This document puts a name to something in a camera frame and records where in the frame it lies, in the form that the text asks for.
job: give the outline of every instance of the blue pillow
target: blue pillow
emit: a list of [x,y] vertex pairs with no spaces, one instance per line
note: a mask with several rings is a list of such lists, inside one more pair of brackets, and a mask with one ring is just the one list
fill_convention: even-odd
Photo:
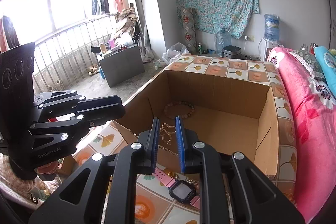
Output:
[[320,46],[314,48],[315,57],[321,65],[325,79],[330,91],[336,95],[336,58],[327,50],[326,47]]

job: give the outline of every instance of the beaded bracelet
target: beaded bracelet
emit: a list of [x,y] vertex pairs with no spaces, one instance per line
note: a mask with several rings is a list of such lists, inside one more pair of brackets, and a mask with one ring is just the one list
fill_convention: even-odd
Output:
[[190,117],[195,112],[195,107],[192,104],[189,104],[189,103],[183,102],[183,101],[175,101],[175,102],[169,103],[168,105],[165,106],[164,114],[166,115],[166,117],[168,117],[172,120],[175,119],[175,116],[168,115],[168,108],[171,107],[171,106],[176,106],[176,105],[186,105],[186,106],[191,108],[191,111],[188,114],[181,115],[183,119]]

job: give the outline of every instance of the gray cabinet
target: gray cabinet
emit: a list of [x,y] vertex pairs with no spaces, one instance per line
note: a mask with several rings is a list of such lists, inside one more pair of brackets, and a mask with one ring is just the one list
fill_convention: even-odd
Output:
[[110,88],[145,72],[140,50],[136,44],[108,57],[98,55],[97,58]]

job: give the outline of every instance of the green can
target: green can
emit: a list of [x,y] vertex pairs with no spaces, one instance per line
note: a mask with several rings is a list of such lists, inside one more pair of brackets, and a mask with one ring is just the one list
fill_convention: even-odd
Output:
[[198,50],[198,53],[199,53],[199,54],[203,54],[202,43],[198,43],[198,48],[197,48],[197,50]]

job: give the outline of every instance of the pink blanket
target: pink blanket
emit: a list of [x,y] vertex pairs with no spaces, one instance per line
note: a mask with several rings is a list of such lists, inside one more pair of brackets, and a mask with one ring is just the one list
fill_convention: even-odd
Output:
[[278,68],[296,129],[297,173],[294,200],[306,223],[319,212],[336,182],[336,101],[326,83],[310,77],[285,48],[268,58]]

